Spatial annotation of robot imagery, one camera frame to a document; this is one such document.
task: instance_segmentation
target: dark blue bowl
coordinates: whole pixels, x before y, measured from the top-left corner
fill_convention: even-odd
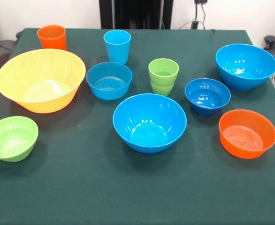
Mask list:
[[[223,81],[236,90],[260,86],[275,73],[275,58],[253,45],[224,46],[217,51],[216,62]]]
[[[229,89],[219,81],[199,78],[185,87],[185,95],[191,107],[200,115],[211,115],[230,101]]]
[[[142,153],[156,153],[180,138],[187,119],[182,107],[172,99],[157,94],[140,94],[117,106],[113,124],[131,148]]]

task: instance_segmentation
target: white wall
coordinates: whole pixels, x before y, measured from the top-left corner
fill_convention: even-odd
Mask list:
[[[275,0],[208,0],[204,9],[207,29],[247,30],[260,47],[265,35],[275,35]],[[194,16],[194,0],[174,0],[171,28],[178,29]],[[198,19],[203,19],[201,7]],[[101,28],[99,0],[0,0],[0,40],[15,39],[25,27],[48,24]]]
[[[101,28],[99,0],[0,0],[0,40],[49,24]]]
[[[265,46],[266,35],[275,35],[275,0],[208,0],[203,6],[206,29],[246,30],[259,47]],[[174,0],[171,28],[178,29],[194,16],[194,0]],[[200,6],[198,19],[203,20]]]

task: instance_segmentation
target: bowl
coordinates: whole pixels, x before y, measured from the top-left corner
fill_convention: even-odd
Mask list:
[[[187,119],[174,100],[158,94],[139,94],[117,106],[113,124],[127,145],[150,154],[173,145],[184,133]]]
[[[236,90],[258,87],[275,73],[275,58],[253,45],[224,46],[217,51],[216,62],[223,81]]]
[[[20,54],[0,69],[0,93],[35,113],[66,107],[85,76],[84,62],[59,49]]]
[[[200,115],[211,115],[230,101],[229,89],[219,81],[199,78],[185,87],[185,95],[192,109]]]
[[[0,120],[0,160],[18,162],[32,151],[38,138],[37,124],[23,116]]]
[[[236,109],[219,121],[220,141],[230,154],[245,159],[257,158],[275,144],[275,127],[263,115]]]
[[[102,62],[89,69],[86,80],[96,97],[116,100],[128,92],[132,71],[118,62]]]

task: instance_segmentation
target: cup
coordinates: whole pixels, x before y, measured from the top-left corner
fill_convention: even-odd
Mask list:
[[[179,65],[170,59],[155,59],[149,63],[153,93],[168,96],[178,75]]]
[[[111,30],[105,33],[103,39],[109,60],[126,64],[130,49],[130,33],[124,30]]]
[[[67,49],[66,29],[59,25],[48,25],[38,30],[38,38],[43,48]]]

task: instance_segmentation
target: large yellow bowl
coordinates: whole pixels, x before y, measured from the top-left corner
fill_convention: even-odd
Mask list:
[[[0,69],[0,92],[35,113],[66,107],[85,77],[84,62],[59,49],[20,54]]]

